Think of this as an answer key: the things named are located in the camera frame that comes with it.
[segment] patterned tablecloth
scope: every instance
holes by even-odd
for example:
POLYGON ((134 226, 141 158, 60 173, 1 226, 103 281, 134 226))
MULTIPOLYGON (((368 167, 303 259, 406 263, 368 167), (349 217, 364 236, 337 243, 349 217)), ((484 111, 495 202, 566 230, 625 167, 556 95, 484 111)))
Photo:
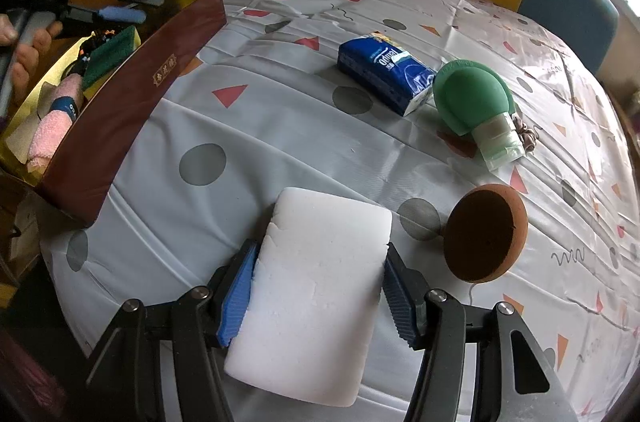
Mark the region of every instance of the patterned tablecloth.
MULTIPOLYGON (((270 216, 286 186, 373 201, 394 212, 406 264, 460 301, 521 312, 581 421, 599 421, 638 362, 638 197, 601 86, 557 37, 482 0, 225 0, 228 24, 146 122, 87 230, 42 227, 66 319, 88 353, 119 305, 172 301, 206 283, 270 216), (434 69, 493 68, 536 125, 533 154, 489 173, 429 102, 402 118, 335 67, 338 46, 379 30, 434 69), (442 226, 462 195, 516 188, 529 236, 515 266, 484 285, 457 280, 442 226)), ((168 421, 177 414, 163 352, 168 421)), ((467 352, 460 420, 475 354, 467 352)), ((360 396, 340 409, 225 378, 237 421, 401 421, 422 355, 398 338, 384 298, 360 396)))

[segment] gold label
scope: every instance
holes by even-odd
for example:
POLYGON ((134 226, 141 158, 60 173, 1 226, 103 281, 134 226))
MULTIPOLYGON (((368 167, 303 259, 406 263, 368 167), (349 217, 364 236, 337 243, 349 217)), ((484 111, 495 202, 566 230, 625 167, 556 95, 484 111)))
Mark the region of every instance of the gold label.
POLYGON ((154 74, 154 85, 159 87, 160 83, 164 81, 164 79, 169 75, 169 72, 173 70, 177 63, 178 60, 175 57, 175 54, 171 54, 171 56, 169 56, 167 60, 162 63, 161 67, 158 69, 158 72, 154 74))

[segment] pink towel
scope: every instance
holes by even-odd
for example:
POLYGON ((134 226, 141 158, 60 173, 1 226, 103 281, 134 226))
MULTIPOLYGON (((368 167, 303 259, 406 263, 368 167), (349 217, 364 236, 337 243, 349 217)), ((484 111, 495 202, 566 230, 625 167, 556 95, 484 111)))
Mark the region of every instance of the pink towel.
POLYGON ((29 147, 27 170, 44 173, 65 137, 71 124, 76 120, 82 104, 82 77, 69 74, 53 90, 50 111, 43 117, 29 147))

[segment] human hand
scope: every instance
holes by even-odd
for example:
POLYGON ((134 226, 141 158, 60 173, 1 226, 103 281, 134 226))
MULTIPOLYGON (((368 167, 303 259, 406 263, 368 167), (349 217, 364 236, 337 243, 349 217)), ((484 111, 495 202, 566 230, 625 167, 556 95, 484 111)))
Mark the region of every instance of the human hand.
MULTIPOLYGON (((51 40, 60 34, 62 24, 53 22, 49 27, 39 28, 33 35, 33 46, 20 43, 16 49, 15 63, 9 67, 14 85, 14 101, 20 104, 27 95, 29 79, 36 72, 40 56, 51 47, 51 40)), ((0 46, 8 46, 18 41, 18 33, 6 14, 0 14, 0 46)))

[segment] white sponge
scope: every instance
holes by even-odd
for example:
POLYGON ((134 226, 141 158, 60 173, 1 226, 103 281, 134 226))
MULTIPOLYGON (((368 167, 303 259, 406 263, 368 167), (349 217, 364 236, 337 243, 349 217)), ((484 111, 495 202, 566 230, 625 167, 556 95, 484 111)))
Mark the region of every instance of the white sponge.
POLYGON ((388 209, 305 189, 283 190, 225 372, 306 402, 353 404, 390 233, 388 209))

